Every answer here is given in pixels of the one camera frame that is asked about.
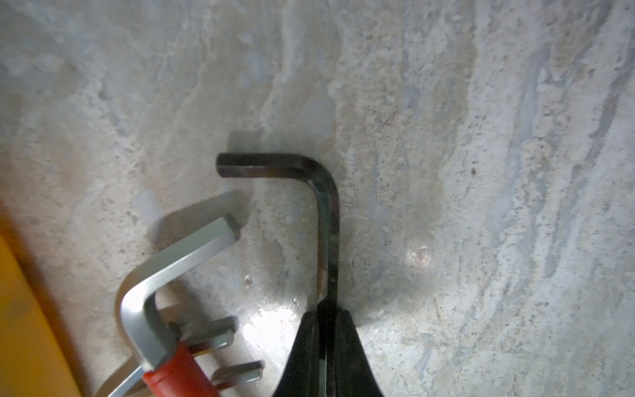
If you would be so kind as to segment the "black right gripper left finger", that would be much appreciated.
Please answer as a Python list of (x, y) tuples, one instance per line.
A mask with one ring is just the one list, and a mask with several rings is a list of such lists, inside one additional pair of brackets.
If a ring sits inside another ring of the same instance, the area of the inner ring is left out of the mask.
[(304, 314), (274, 397), (311, 397), (319, 392), (319, 325), (314, 311)]

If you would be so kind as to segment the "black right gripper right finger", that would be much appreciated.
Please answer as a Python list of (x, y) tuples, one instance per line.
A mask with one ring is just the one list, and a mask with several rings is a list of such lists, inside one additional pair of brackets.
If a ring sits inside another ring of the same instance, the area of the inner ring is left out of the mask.
[(383, 396), (349, 311), (327, 311), (327, 396)]

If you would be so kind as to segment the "red hex key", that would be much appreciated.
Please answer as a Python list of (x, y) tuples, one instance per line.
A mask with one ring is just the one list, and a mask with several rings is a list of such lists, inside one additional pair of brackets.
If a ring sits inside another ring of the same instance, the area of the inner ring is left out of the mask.
[(153, 395), (219, 395), (193, 353), (160, 316), (155, 293), (239, 238), (240, 228), (235, 221), (221, 217), (143, 262), (127, 275), (117, 291), (117, 327)]

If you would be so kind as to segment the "black hex key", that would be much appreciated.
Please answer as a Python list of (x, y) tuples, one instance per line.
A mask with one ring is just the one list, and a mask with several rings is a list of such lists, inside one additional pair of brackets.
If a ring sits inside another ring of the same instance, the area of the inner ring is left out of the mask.
[(317, 203), (317, 293), (309, 311), (319, 325), (319, 392), (327, 396), (327, 311), (337, 307), (340, 210), (337, 185), (319, 162), (303, 155), (282, 153), (222, 153), (216, 160), (223, 178), (299, 180), (314, 192)]

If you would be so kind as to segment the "yellow plastic storage box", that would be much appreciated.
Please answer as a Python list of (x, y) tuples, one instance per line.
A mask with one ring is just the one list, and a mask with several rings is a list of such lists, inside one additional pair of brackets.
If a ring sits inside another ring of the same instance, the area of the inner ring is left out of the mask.
[(1, 239), (1, 395), (80, 395), (51, 326), (5, 238)]

